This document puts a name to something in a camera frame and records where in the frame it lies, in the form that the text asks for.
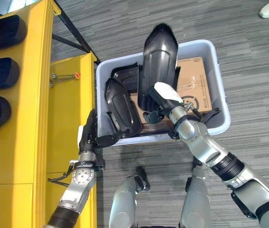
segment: black metal frame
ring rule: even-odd
[[[57,36],[55,34],[52,34],[52,39],[55,39],[59,42],[62,42],[64,44],[67,44],[69,46],[72,46],[74,48],[77,48],[79,50],[85,51],[87,53],[92,52],[95,57],[96,57],[96,61],[95,63],[97,65],[99,65],[101,63],[100,59],[96,56],[96,54],[93,52],[93,50],[91,49],[91,47],[88,45],[88,43],[85,41],[85,39],[83,38],[83,36],[79,33],[78,29],[75,27],[75,25],[72,23],[72,21],[70,20],[70,18],[67,16],[67,14],[63,11],[63,9],[61,8],[61,6],[58,4],[58,2],[56,0],[53,0],[55,2],[55,4],[59,7],[59,9],[61,10],[61,14],[58,15],[58,17],[61,19],[61,21],[66,25],[66,27],[68,28],[68,30],[72,33],[72,35],[77,39],[77,41],[80,43],[74,43],[70,40],[67,40],[65,38],[62,38],[60,36]]]

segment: white label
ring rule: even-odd
[[[155,90],[166,100],[174,100],[179,103],[183,103],[183,100],[180,98],[178,93],[168,84],[163,82],[157,82],[154,85]]]

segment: black cable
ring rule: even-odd
[[[64,183],[64,182],[59,182],[59,181],[51,181],[51,183],[58,184],[58,185],[66,187],[66,188],[69,186],[69,184]]]
[[[54,183],[54,184],[58,184],[58,185],[62,185],[62,186],[65,186],[65,187],[68,187],[69,184],[67,183],[63,183],[63,182],[59,182],[61,181],[62,179],[65,179],[66,177],[68,177],[73,171],[73,165],[69,165],[68,167],[68,171],[66,173],[63,173],[63,176],[61,177],[57,177],[57,178],[48,178],[48,182],[51,182],[51,183]]]

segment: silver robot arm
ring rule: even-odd
[[[180,139],[192,154],[212,169],[231,190],[231,196],[241,211],[258,219],[261,228],[269,228],[269,184],[248,164],[218,144],[209,134],[205,124],[188,115],[192,104],[184,106],[176,91],[164,83],[156,83],[149,91],[158,103],[159,112],[174,124]]]
[[[95,124],[96,112],[93,109],[86,125],[80,126],[78,130],[78,160],[70,161],[68,172],[62,177],[48,180],[67,188],[44,228],[73,228],[84,209],[91,188],[96,183],[96,173],[105,169],[105,161],[96,159],[96,148],[107,145],[99,145],[96,142]],[[69,185],[59,182],[70,174],[72,178]]]

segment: storage bin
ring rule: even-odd
[[[179,44],[178,59],[193,57],[203,58],[212,107],[218,107],[221,110],[221,112],[212,118],[207,124],[208,131],[211,135],[223,133],[230,126],[231,116],[225,100],[225,92],[215,46],[210,41],[203,39]],[[114,126],[107,114],[108,107],[105,100],[105,82],[110,77],[111,71],[114,68],[127,66],[135,62],[138,62],[138,64],[143,63],[143,52],[110,59],[98,65],[96,69],[98,136],[112,134],[115,132]],[[166,140],[170,140],[168,134],[154,134],[121,139],[115,145],[149,143]]]

